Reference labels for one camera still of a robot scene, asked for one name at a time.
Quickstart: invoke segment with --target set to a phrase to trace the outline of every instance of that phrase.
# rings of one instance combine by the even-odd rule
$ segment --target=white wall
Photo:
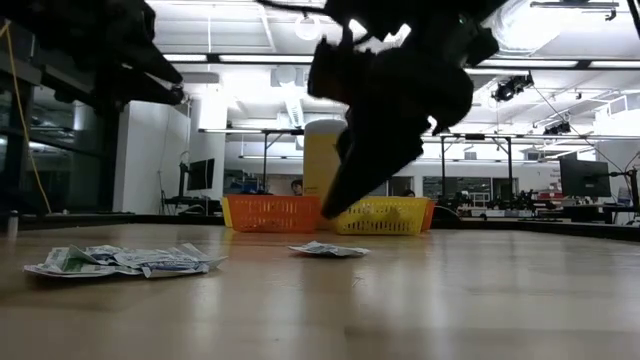
[[[225,134],[201,133],[198,129],[201,122],[208,119],[207,107],[203,108],[203,100],[194,100],[191,105],[191,136],[189,139],[189,161],[215,159],[213,169],[213,184],[211,189],[189,191],[188,196],[208,196],[211,199],[222,198],[225,163]]]
[[[178,195],[189,118],[167,105],[132,102],[120,117],[114,211],[158,214],[160,193]]]

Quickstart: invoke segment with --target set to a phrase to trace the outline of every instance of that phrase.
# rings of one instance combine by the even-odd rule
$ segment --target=ceiling light
[[[524,89],[533,86],[533,78],[531,75],[514,76],[507,82],[498,84],[491,97],[497,102],[505,102],[513,99],[514,96],[524,92]]]
[[[517,67],[517,68],[572,68],[578,64],[576,60],[518,60],[518,59],[488,59],[480,63],[479,67]]]
[[[201,129],[201,132],[218,134],[262,134],[258,129]]]
[[[174,62],[206,62],[207,55],[205,54],[164,54],[164,58],[167,61]]]
[[[220,55],[223,63],[311,64],[313,55]]]
[[[503,69],[478,69],[478,68],[468,68],[464,69],[469,75],[528,75],[529,72],[527,70],[503,70]]]
[[[640,68],[640,61],[593,61],[589,67],[594,68]]]
[[[305,20],[311,20],[313,22],[312,25],[302,24]],[[320,36],[320,19],[317,16],[303,16],[300,15],[296,19],[296,23],[294,26],[294,31],[296,36],[305,41],[313,41]]]
[[[246,160],[264,160],[265,156],[262,155],[240,155],[238,159]],[[266,159],[270,160],[302,160],[302,156],[267,156]]]

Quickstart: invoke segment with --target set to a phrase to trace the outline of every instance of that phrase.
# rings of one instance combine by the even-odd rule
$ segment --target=yellow container
[[[347,127],[344,121],[316,120],[304,128],[304,195],[316,196],[320,202],[329,193],[331,182],[340,167],[336,152],[338,136]],[[318,229],[328,229],[330,223],[321,219]]]
[[[222,215],[224,216],[224,226],[232,228],[233,224],[231,223],[231,210],[229,210],[229,199],[226,197],[222,198]]]
[[[429,199],[371,196],[352,205],[335,221],[341,235],[418,235]]]

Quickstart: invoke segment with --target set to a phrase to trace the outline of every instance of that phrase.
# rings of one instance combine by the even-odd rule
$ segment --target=person
[[[291,182],[291,191],[293,191],[294,196],[302,196],[302,180],[293,180]]]

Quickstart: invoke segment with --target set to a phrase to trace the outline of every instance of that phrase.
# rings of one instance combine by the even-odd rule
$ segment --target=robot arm
[[[480,23],[506,0],[328,0],[324,8],[256,0],[279,9],[317,13],[343,27],[339,44],[316,47],[308,93],[349,106],[348,127],[338,141],[341,166],[322,213],[334,218],[422,155],[421,136],[459,123],[471,109],[473,82],[464,71],[498,51]],[[368,31],[354,40],[349,22]],[[374,54],[357,45],[383,40],[408,25],[400,47]]]
[[[155,12],[144,0],[2,1],[0,15],[31,31],[43,49],[61,50],[94,72],[98,111],[121,110],[131,100],[183,100],[182,76],[153,45]]]

